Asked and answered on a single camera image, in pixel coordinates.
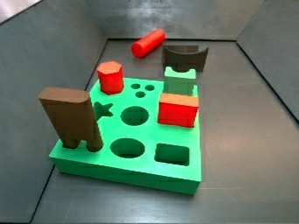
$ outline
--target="green block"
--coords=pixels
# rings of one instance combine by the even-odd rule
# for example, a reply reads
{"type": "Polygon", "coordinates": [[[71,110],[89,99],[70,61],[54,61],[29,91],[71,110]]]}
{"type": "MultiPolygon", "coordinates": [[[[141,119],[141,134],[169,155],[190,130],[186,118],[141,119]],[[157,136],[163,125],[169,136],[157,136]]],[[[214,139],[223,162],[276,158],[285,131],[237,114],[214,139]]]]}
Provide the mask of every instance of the green block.
{"type": "Polygon", "coordinates": [[[106,95],[99,82],[90,91],[103,149],[90,152],[86,141],[65,149],[59,141],[50,157],[61,172],[195,194],[202,182],[199,116],[194,129],[159,124],[165,83],[129,78],[125,83],[121,94],[106,95]]]}
{"type": "Polygon", "coordinates": [[[169,66],[165,70],[163,92],[177,95],[193,95],[197,80],[197,71],[191,69],[186,73],[177,73],[169,66]]]}

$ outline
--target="red hexagonal prism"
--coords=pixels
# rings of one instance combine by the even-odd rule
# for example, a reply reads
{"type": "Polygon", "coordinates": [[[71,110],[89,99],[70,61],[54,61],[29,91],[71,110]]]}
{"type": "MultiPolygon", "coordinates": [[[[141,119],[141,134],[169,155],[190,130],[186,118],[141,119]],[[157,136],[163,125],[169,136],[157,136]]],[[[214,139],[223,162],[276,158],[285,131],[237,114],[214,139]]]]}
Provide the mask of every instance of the red hexagonal prism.
{"type": "Polygon", "coordinates": [[[122,93],[125,88],[123,66],[115,61],[105,62],[98,67],[101,91],[107,95],[122,93]]]}

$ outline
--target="gray wall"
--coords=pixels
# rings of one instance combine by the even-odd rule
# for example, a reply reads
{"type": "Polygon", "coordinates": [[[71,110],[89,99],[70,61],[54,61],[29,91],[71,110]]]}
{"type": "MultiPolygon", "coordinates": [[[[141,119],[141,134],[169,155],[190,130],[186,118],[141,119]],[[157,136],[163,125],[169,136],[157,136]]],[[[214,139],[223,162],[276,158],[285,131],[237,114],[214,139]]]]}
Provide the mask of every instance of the gray wall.
{"type": "Polygon", "coordinates": [[[299,121],[298,25],[299,1],[268,0],[238,44],[299,121]]]}
{"type": "Polygon", "coordinates": [[[141,38],[153,29],[169,39],[235,40],[264,0],[89,0],[98,25],[114,39],[141,38]]]}
{"type": "Polygon", "coordinates": [[[0,222],[29,222],[58,136],[38,95],[85,89],[107,43],[86,1],[43,1],[0,26],[0,222]]]}

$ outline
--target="green star cutout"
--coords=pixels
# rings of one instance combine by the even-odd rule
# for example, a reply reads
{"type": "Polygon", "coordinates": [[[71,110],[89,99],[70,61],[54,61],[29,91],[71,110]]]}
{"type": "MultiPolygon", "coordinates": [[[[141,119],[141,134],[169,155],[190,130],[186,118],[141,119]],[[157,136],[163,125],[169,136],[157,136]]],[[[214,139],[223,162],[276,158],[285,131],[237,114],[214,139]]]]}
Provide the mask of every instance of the green star cutout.
{"type": "Polygon", "coordinates": [[[111,107],[114,106],[113,103],[103,105],[101,102],[95,102],[94,104],[94,109],[95,109],[95,114],[97,114],[97,118],[98,120],[101,119],[101,117],[103,116],[109,116],[111,117],[114,114],[110,112],[111,107]]]}

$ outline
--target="circular hole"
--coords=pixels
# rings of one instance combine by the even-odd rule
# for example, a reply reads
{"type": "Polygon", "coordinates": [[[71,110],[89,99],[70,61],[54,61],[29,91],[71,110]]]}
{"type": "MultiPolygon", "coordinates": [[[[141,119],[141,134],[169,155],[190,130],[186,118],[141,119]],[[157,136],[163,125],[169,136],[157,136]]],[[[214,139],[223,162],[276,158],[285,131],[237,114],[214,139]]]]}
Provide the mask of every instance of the circular hole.
{"type": "Polygon", "coordinates": [[[139,89],[139,88],[141,88],[141,84],[133,84],[133,85],[131,85],[131,88],[133,88],[133,89],[139,89]]]}
{"type": "Polygon", "coordinates": [[[118,139],[110,149],[122,158],[138,158],[146,152],[146,146],[134,138],[118,139]]]}
{"type": "Polygon", "coordinates": [[[137,96],[138,98],[143,98],[143,97],[146,97],[146,93],[145,93],[145,92],[137,92],[137,93],[135,93],[135,96],[137,96]]]}
{"type": "Polygon", "coordinates": [[[153,90],[155,90],[155,86],[154,85],[147,85],[145,87],[145,89],[149,90],[149,91],[153,91],[153,90]]]}
{"type": "Polygon", "coordinates": [[[130,107],[125,109],[121,117],[127,125],[138,126],[146,123],[149,119],[149,112],[142,107],[130,107]]]}

